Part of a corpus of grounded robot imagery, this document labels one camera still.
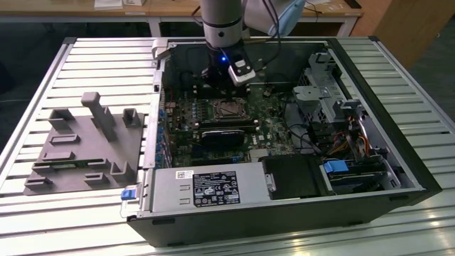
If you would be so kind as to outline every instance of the blue tab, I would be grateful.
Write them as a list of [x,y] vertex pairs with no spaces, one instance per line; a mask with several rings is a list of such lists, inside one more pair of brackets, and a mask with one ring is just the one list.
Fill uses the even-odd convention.
[[136,199],[136,189],[125,189],[121,191],[121,200],[132,200]]
[[328,161],[327,163],[324,163],[324,169],[327,173],[331,172],[347,172],[348,166],[345,164],[345,162],[343,160],[336,160],[336,161]]

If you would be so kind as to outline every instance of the power supply label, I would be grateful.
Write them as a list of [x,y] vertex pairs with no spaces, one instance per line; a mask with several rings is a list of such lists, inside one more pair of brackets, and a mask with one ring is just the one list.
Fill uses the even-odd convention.
[[234,172],[192,175],[193,205],[196,207],[240,203]]

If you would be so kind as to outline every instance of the aluminum extrusion table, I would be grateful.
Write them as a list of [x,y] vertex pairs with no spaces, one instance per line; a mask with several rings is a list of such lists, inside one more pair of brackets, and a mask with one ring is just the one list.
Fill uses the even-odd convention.
[[453,122],[380,42],[347,38],[340,43],[444,189],[440,194],[364,225],[170,248],[150,247],[126,225],[118,213],[121,189],[24,196],[25,178],[50,130],[52,108],[88,115],[80,96],[97,91],[113,114],[124,108],[148,113],[158,72],[153,38],[78,38],[62,44],[0,155],[0,255],[453,254]]

